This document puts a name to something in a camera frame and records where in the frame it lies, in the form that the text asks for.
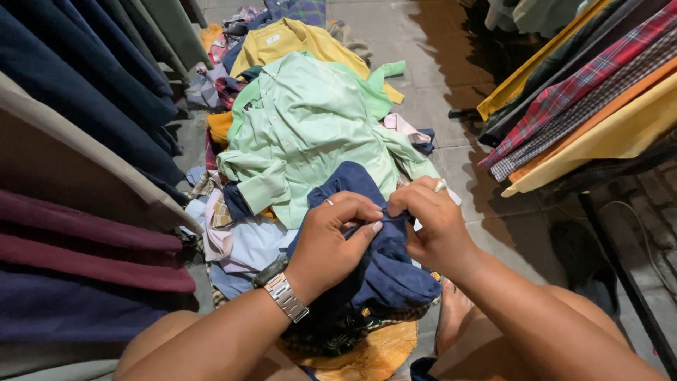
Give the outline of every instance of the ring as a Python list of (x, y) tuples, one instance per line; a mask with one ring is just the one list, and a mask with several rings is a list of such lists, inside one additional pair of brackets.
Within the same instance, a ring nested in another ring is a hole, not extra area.
[(437, 184), (435, 185), (435, 189), (433, 189), (433, 192), (439, 192), (442, 189), (446, 189), (449, 186), (447, 185), (447, 180), (440, 179), (437, 181)]

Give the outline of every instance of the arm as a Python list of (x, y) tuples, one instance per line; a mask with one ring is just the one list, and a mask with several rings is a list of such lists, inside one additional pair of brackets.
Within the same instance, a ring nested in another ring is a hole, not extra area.
[(458, 206), (436, 180), (395, 191), (389, 213), (415, 215), (423, 229), (407, 251), (466, 294), (545, 380), (664, 380), (642, 359), (559, 299), (480, 250)]
[[(323, 203), (306, 215), (299, 244), (284, 271), (305, 306), (355, 269), (383, 226), (379, 207), (366, 197), (341, 192), (330, 199), (334, 205)], [(346, 241), (340, 229), (353, 219), (373, 223)], [(189, 326), (119, 380), (242, 380), (290, 324), (265, 289), (253, 289)]]

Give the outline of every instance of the leg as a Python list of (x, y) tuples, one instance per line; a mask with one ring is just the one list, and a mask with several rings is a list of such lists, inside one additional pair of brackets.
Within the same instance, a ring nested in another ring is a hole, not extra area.
[[(611, 318), (591, 301), (560, 287), (544, 289), (628, 345)], [(436, 340), (440, 358), (431, 375), (440, 380), (537, 380), (498, 328), (477, 307), (468, 308), (471, 304), (459, 289), (445, 281), (442, 290)], [(467, 314), (461, 319), (453, 314), (463, 310)]]
[[(115, 370), (114, 378), (119, 378), (132, 365), (141, 361), (153, 350), (191, 326), (200, 319), (200, 315), (190, 311), (177, 311), (168, 314), (132, 340), (125, 349), (120, 363)], [(274, 346), (266, 353), (261, 362), (247, 377), (247, 381), (308, 381), (309, 377), (294, 365)]]

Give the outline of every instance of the pale yellow shirt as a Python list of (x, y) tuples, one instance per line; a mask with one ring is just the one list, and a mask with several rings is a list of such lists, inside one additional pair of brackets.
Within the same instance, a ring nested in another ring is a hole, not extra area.
[[(371, 74), (367, 64), (331, 37), (329, 32), (289, 18), (249, 32), (230, 73), (236, 76), (254, 65), (265, 66), (291, 52), (304, 50), (317, 60), (340, 62), (353, 69), (362, 79), (367, 79)], [(383, 83), (383, 91), (394, 103), (402, 103), (404, 95), (387, 82)]]
[(609, 4), (609, 0), (597, 0), (595, 4), (588, 7), (583, 13), (575, 18), (560, 33), (551, 39), (538, 53), (534, 54), (524, 65), (520, 66), (508, 79), (503, 81), (494, 92), (477, 106), (477, 111), (482, 119), (487, 120), (489, 115), (493, 114), (503, 106), (508, 104), (513, 98), (521, 94), (524, 85), (534, 69), (541, 64), (549, 55), (559, 48), (574, 33), (578, 32), (585, 24), (590, 21), (602, 8)]
[(613, 113), (503, 191), (528, 192), (593, 159), (631, 159), (677, 123), (677, 73)]

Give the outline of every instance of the metal rack leg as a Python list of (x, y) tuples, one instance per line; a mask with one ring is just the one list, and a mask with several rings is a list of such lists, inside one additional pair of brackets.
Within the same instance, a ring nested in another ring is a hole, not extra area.
[(668, 372), (668, 377), (670, 377), (672, 381), (677, 381), (677, 357), (670, 348), (670, 344), (658, 325), (658, 321), (653, 316), (647, 301), (642, 296), (639, 286), (637, 286), (637, 283), (635, 283), (630, 272), (625, 269), (621, 260), (618, 258), (618, 253), (613, 248), (609, 236), (597, 218), (597, 213), (592, 206), (590, 195), (582, 193), (578, 195), (578, 200), (581, 203), (594, 232), (597, 234), (599, 242), (602, 244), (602, 248), (606, 252), (611, 266), (616, 270), (618, 279), (621, 281), (621, 284), (632, 303), (632, 307), (637, 312), (637, 316), (639, 316), (647, 335), (649, 335), (651, 344), (653, 344), (658, 357), (661, 359), (665, 370)]

